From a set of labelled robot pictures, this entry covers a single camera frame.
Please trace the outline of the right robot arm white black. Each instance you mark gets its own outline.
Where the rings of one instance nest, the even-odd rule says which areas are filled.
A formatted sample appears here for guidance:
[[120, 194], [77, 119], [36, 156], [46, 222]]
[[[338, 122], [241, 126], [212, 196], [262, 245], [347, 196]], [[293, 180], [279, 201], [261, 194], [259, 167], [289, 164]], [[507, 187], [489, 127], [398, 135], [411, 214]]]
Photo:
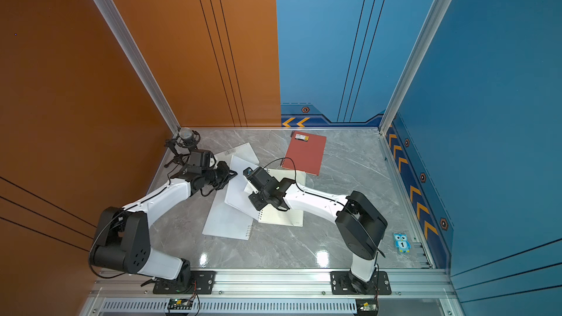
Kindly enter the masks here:
[[290, 178], [279, 181], [248, 176], [247, 181], [253, 187], [249, 199], [256, 209], [300, 210], [335, 224], [353, 254], [351, 276], [364, 283], [372, 279], [388, 222], [363, 193], [329, 194], [302, 187]]

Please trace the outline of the red spiral notebook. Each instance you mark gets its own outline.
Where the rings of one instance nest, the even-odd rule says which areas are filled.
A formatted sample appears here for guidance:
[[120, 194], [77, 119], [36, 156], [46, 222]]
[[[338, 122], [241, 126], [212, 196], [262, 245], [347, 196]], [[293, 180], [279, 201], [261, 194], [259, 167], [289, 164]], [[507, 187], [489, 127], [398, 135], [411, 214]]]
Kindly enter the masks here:
[[319, 176], [325, 146], [325, 136], [293, 131], [281, 166], [288, 170]]

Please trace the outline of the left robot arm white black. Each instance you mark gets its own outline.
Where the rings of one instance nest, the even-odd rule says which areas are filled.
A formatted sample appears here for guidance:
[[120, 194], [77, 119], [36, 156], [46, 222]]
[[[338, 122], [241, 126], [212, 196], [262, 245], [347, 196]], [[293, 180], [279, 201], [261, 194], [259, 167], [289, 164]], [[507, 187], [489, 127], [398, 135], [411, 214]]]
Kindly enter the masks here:
[[89, 250], [89, 267], [112, 269], [120, 275], [138, 274], [189, 286], [190, 262], [152, 247], [152, 225], [204, 187], [222, 190], [237, 172], [226, 162], [196, 172], [178, 171], [152, 193], [123, 207], [108, 207], [100, 215]]

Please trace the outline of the torn white page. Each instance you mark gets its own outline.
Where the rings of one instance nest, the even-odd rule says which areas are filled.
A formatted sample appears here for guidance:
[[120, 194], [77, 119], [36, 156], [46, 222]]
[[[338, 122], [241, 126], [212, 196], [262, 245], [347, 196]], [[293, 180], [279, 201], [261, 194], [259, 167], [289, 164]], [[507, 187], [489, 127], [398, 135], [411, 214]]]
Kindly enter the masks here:
[[247, 168], [255, 170], [257, 168], [257, 165], [237, 156], [232, 156], [231, 170], [237, 172], [237, 175], [228, 183], [225, 202], [229, 206], [232, 206], [234, 209], [237, 209], [247, 216], [258, 220], [260, 211], [256, 210], [256, 208], [250, 202], [250, 193], [245, 192], [248, 181], [244, 177], [243, 171]]

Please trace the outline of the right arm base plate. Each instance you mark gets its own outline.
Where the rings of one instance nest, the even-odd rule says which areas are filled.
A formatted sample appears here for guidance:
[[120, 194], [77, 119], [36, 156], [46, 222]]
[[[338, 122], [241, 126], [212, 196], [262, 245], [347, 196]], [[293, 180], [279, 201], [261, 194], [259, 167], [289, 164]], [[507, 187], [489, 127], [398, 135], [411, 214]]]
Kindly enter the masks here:
[[389, 296], [392, 294], [386, 272], [375, 271], [368, 282], [362, 281], [351, 272], [331, 272], [330, 279], [334, 295]]

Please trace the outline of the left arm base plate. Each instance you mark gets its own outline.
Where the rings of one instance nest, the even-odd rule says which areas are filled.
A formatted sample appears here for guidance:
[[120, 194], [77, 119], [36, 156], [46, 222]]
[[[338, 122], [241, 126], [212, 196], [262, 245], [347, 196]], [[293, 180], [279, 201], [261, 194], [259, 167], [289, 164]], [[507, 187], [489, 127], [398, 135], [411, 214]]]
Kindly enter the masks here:
[[191, 270], [181, 272], [174, 280], [160, 279], [155, 280], [153, 294], [192, 294], [210, 295], [215, 285], [216, 271], [212, 270]]

